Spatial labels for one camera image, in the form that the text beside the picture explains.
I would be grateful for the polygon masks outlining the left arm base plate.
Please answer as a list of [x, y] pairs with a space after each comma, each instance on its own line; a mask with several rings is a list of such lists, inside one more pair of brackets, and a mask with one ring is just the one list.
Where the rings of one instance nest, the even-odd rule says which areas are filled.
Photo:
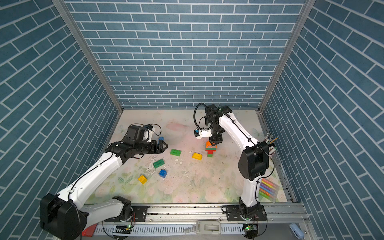
[[107, 223], [144, 222], [146, 220], [148, 206], [130, 206], [123, 209], [122, 213], [114, 218], [106, 219]]

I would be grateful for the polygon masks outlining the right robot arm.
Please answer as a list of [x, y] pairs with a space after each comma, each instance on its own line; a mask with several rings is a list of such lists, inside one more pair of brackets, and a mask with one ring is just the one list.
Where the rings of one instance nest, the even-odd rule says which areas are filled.
[[260, 204], [259, 191], [261, 180], [264, 178], [270, 161], [270, 146], [254, 138], [240, 124], [233, 111], [228, 106], [217, 107], [198, 103], [193, 115], [197, 139], [208, 138], [211, 146], [223, 142], [223, 133], [228, 133], [236, 146], [242, 151], [238, 169], [245, 179], [243, 192], [239, 200], [240, 215], [244, 219], [260, 220], [264, 207]]

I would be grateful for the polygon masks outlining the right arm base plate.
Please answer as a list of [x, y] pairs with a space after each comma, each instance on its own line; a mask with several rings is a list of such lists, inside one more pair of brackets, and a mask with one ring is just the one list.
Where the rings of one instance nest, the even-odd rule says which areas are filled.
[[241, 210], [240, 205], [223, 205], [222, 212], [226, 215], [228, 222], [239, 221], [266, 221], [268, 219], [265, 208], [261, 204], [251, 207], [251, 212]]

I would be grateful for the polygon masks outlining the long red lego brick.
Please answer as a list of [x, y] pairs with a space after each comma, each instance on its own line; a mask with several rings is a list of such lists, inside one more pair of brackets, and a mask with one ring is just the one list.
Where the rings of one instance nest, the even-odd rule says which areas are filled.
[[209, 155], [212, 155], [216, 150], [211, 150], [211, 149], [206, 149], [206, 152], [209, 154]]

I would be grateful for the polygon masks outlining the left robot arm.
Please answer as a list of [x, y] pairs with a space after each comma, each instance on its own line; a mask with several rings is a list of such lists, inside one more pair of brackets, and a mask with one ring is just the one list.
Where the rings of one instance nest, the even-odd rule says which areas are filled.
[[57, 194], [47, 194], [40, 201], [42, 230], [60, 240], [74, 240], [86, 228], [107, 219], [121, 222], [134, 220], [130, 200], [114, 196], [110, 200], [87, 205], [91, 194], [129, 159], [162, 154], [168, 145], [152, 137], [160, 136], [158, 124], [131, 124], [122, 140], [108, 145], [101, 157], [73, 183]]

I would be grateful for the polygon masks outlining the orange round lego piece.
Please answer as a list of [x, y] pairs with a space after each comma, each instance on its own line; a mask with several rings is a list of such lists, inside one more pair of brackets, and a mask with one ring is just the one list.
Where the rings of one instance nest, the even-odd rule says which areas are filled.
[[213, 148], [213, 147], [214, 146], [209, 141], [206, 142], [206, 148]]

